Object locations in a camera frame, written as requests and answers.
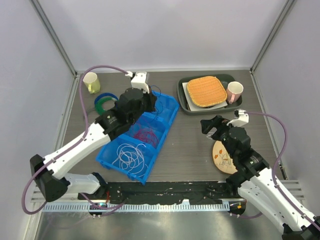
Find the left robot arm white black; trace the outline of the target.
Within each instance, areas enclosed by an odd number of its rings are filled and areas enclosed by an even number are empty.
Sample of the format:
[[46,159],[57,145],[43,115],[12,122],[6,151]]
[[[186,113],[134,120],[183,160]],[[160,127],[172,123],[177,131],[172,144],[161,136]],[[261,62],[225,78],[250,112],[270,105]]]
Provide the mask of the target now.
[[157,97],[151,89],[128,88],[114,107],[98,116],[84,133],[59,150],[30,159],[33,179],[46,202],[60,199],[64,194],[86,194],[97,200],[107,192],[107,183],[100,174],[70,174],[77,163],[90,153],[126,133],[145,112],[154,112]]

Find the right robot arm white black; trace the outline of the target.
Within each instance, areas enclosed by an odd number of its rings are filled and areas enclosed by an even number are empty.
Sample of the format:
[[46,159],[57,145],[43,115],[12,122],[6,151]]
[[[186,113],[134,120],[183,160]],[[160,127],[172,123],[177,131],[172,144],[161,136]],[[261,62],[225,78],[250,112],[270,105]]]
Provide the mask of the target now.
[[226,179],[226,193],[248,200],[282,233],[284,240],[318,240],[320,218],[305,208],[277,179],[268,162],[251,146],[243,125],[246,113],[228,120],[220,115],[201,120],[201,131],[220,141],[233,160],[236,172]]

